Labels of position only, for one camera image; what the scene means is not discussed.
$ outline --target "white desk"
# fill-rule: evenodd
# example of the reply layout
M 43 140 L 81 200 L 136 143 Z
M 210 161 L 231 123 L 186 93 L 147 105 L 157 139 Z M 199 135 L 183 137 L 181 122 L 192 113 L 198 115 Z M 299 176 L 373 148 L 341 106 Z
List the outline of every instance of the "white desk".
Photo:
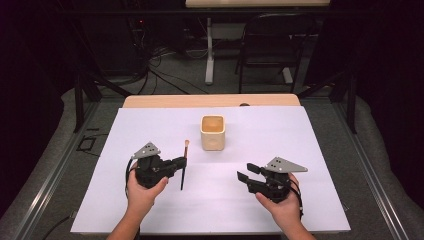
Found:
M 326 7 L 329 6 L 331 0 L 186 0 L 187 8 L 246 8 L 246 7 Z M 233 31 L 234 33 L 228 35 L 229 39 L 240 38 L 242 35 L 242 25 L 230 25 L 225 31 Z M 208 59 L 206 63 L 206 76 L 205 84 L 213 84 L 213 69 L 214 57 L 212 49 L 212 39 L 221 38 L 212 34 L 212 21 L 211 18 L 207 19 L 207 39 L 208 39 Z M 290 82 L 291 75 L 288 69 L 283 72 L 286 82 Z
M 284 96 L 289 96 L 284 105 Z M 149 141 L 158 146 L 163 159 L 183 155 L 189 139 L 188 166 L 184 190 L 180 191 L 181 171 L 169 181 L 164 192 L 141 225 L 142 234 L 278 234 L 271 215 L 248 193 L 237 179 L 237 171 L 250 178 L 264 179 L 246 169 L 251 162 L 263 166 L 275 156 L 309 169 L 297 173 L 304 203 L 302 222 L 311 232 L 349 231 L 349 223 L 321 154 L 305 109 L 296 106 L 293 95 L 164 96 L 168 108 L 157 108 L 160 96 L 135 107 L 149 96 L 135 97 L 119 110 L 71 232 L 107 234 L 123 216 L 127 200 L 124 172 L 129 158 Z M 250 107 L 201 107 L 215 97 L 227 106 L 247 102 Z M 177 106 L 169 106 L 174 99 Z M 226 120 L 226 146 L 223 151 L 202 150 L 200 119 L 221 114 Z

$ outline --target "table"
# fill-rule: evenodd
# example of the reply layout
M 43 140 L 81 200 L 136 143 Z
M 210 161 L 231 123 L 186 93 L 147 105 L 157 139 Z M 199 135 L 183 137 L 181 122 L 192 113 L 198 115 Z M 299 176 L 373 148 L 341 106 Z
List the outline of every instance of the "table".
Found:
M 330 0 L 186 0 L 187 8 L 252 8 L 252 7 L 327 7 Z M 208 59 L 206 63 L 205 84 L 213 84 L 214 58 L 212 49 L 212 39 L 217 38 L 212 34 L 212 20 L 207 18 L 207 40 L 208 40 Z M 224 27 L 224 36 L 228 35 L 228 31 L 234 33 L 229 34 L 230 38 L 240 38 L 244 25 L 231 24 L 227 29 Z M 283 76 L 286 82 L 292 82 L 288 68 L 283 70 Z
M 249 107 L 239 107 L 247 103 Z M 226 119 L 223 151 L 204 151 L 200 119 Z M 141 225 L 145 235 L 280 234 L 237 171 L 257 180 L 246 163 L 263 166 L 275 156 L 309 169 L 301 183 L 305 227 L 349 231 L 342 204 L 307 114 L 293 94 L 130 96 L 116 116 L 71 232 L 107 234 L 126 208 L 124 172 L 129 158 L 152 141 L 163 159 L 182 155 L 190 139 L 184 190 L 177 172 Z

